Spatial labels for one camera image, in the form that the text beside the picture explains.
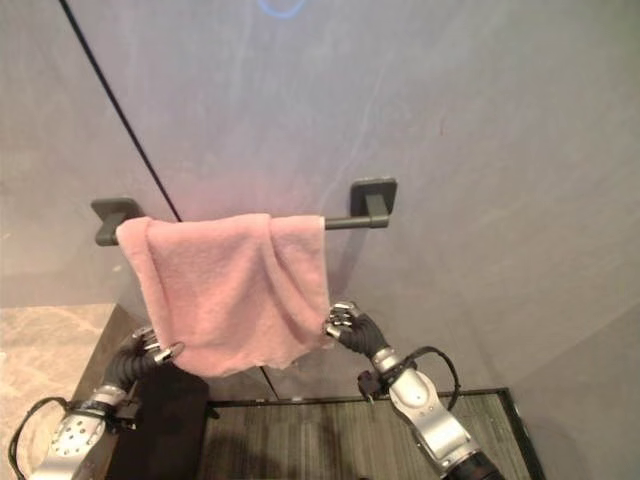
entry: black line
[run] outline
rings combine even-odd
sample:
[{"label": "black line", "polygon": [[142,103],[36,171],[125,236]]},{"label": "black line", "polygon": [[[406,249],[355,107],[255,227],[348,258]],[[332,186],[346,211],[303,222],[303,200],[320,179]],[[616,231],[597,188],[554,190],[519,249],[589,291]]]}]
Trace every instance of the black line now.
[{"label": "black line", "polygon": [[[481,390],[466,390],[460,392],[461,397],[470,397],[474,395],[500,395],[504,388],[485,388]],[[453,392],[438,392],[438,397],[450,397]],[[379,400],[389,400],[389,395],[380,397]],[[278,400],[209,400],[212,407],[228,408],[228,407],[267,407],[278,405],[322,405],[326,403],[353,403],[365,402],[361,396],[358,397],[321,397],[321,398],[300,398],[291,399],[283,398]]]},{"label": "black line", "polygon": [[522,459],[527,466],[527,470],[529,470],[531,479],[545,480],[547,477],[544,475],[542,464],[540,463],[540,459],[533,447],[531,438],[529,438],[529,434],[524,423],[518,414],[511,392],[508,388],[500,389],[498,392],[498,398],[500,399],[500,403],[502,403],[502,408],[507,414],[511,430],[513,431],[513,435],[516,437],[516,442],[518,443],[518,447],[520,447]]},{"label": "black line", "polygon": [[64,10],[65,15],[67,16],[67,20],[69,20],[69,23],[71,24],[71,28],[73,28],[73,31],[76,34],[76,37],[78,38],[78,41],[80,42],[80,45],[82,46],[82,49],[84,50],[84,53],[87,56],[87,59],[89,60],[89,63],[91,63],[91,66],[93,67],[93,71],[96,73],[98,80],[100,80],[100,84],[102,85],[102,88],[107,94],[107,97],[109,97],[109,100],[111,101],[111,105],[113,105],[113,108],[116,110],[116,113],[118,114],[118,117],[122,122],[122,125],[124,126],[125,130],[129,134],[129,138],[131,138],[133,145],[136,147],[136,150],[138,151],[138,154],[142,158],[142,161],[144,162],[144,164],[147,166],[147,169],[149,170],[151,177],[153,177],[153,181],[156,183],[156,186],[160,190],[160,193],[162,193],[164,200],[169,205],[169,208],[171,209],[171,212],[175,215],[176,219],[178,221],[182,221],[182,218],[180,217],[178,210],[176,209],[175,205],[169,198],[169,194],[164,188],[164,185],[162,185],[162,182],[160,181],[160,177],[158,177],[158,174],[154,170],[153,165],[151,165],[151,162],[149,161],[149,158],[147,157],[147,154],[145,153],[144,148],[142,148],[142,144],[138,140],[138,137],[133,131],[133,128],[129,123],[129,120],[127,120],[127,117],[124,115],[124,112],[122,111],[122,108],[120,107],[120,104],[116,99],[116,96],[113,94],[113,91],[109,86],[109,83],[107,83],[107,79],[102,73],[102,69],[100,68],[100,65],[98,65],[98,62],[96,61],[96,57],[93,55],[93,52],[91,51],[91,48],[89,47],[89,44],[87,43],[87,40],[85,39],[84,34],[82,33],[82,30],[80,29],[80,26],[78,25],[78,22],[76,21],[76,18],[74,17],[73,12],[71,11],[71,7],[69,7],[67,0],[58,0],[58,1],[60,3],[60,6],[62,7],[62,10]]},{"label": "black line", "polygon": [[280,400],[280,396],[278,395],[278,392],[276,392],[276,389],[273,386],[273,383],[271,383],[271,379],[269,378],[269,375],[267,375],[267,372],[264,369],[264,367],[260,367],[260,371],[262,372],[262,375],[264,376],[264,379],[269,384],[269,388],[271,389],[271,393],[273,393],[275,395],[276,400]]}]

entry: towel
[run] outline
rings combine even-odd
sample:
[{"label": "towel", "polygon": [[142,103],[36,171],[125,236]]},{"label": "towel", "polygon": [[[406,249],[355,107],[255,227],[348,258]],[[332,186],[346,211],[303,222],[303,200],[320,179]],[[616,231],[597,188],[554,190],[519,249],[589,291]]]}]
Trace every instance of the towel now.
[{"label": "towel", "polygon": [[200,376],[284,368],[324,346],[329,312],[324,218],[241,215],[127,220],[116,231],[162,347]]}]

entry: towel bar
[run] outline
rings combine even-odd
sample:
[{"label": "towel bar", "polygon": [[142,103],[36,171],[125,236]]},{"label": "towel bar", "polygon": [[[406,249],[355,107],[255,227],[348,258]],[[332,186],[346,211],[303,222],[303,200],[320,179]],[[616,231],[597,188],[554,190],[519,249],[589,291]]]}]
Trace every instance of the towel bar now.
[{"label": "towel bar", "polygon": [[[394,178],[357,180],[351,185],[350,217],[325,219],[326,230],[386,228],[393,211],[398,182]],[[125,220],[143,216],[132,198],[99,198],[91,202],[102,226],[96,233],[101,247],[118,245],[116,228]]]}]

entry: robotic arm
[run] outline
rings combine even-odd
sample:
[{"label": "robotic arm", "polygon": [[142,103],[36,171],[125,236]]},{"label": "robotic arm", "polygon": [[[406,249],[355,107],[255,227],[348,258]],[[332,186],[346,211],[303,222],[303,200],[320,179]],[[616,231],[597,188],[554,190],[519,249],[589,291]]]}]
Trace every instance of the robotic arm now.
[{"label": "robotic arm", "polygon": [[[374,399],[388,391],[395,411],[411,427],[418,447],[442,478],[503,479],[469,433],[440,403],[433,382],[416,370],[413,358],[403,360],[398,357],[374,321],[355,303],[335,304],[325,332],[371,360],[375,372],[363,372],[358,377],[360,392]],[[427,347],[425,351],[439,353],[450,363],[446,355],[437,349]],[[457,390],[455,369],[452,373]],[[452,397],[451,407],[456,397]]]},{"label": "robotic arm", "polygon": [[[46,458],[29,480],[101,478],[106,473],[117,433],[136,428],[140,405],[128,398],[133,385],[155,367],[173,360],[183,348],[183,344],[177,343],[161,349],[151,327],[135,331],[111,360],[102,385],[88,400],[67,409]],[[24,479],[18,471],[16,474]]]}]

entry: black frame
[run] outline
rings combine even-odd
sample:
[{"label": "black frame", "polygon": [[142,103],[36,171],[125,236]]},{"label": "black frame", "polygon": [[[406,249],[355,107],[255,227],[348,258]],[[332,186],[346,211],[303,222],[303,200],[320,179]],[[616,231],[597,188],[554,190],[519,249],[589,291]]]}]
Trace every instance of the black frame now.
[{"label": "black frame", "polygon": [[[440,397],[449,397],[452,392],[439,392]],[[533,448],[531,438],[527,433],[527,429],[518,414],[518,410],[513,401],[513,397],[508,388],[488,388],[479,390],[466,390],[460,392],[461,396],[472,395],[497,395],[500,399],[502,408],[509,420],[509,425],[513,431],[513,436],[516,439],[520,454],[524,460],[524,463],[529,472],[529,476],[532,480],[546,480],[544,470],[540,459]],[[382,397],[381,400],[388,400],[388,396]],[[270,407],[279,405],[322,405],[327,403],[353,403],[353,402],[365,402],[362,397],[328,397],[328,398],[302,398],[299,400],[287,399],[287,400],[230,400],[230,401],[216,401],[210,400],[207,402],[209,415],[213,418],[218,418],[216,408],[232,408],[232,407]]]}]

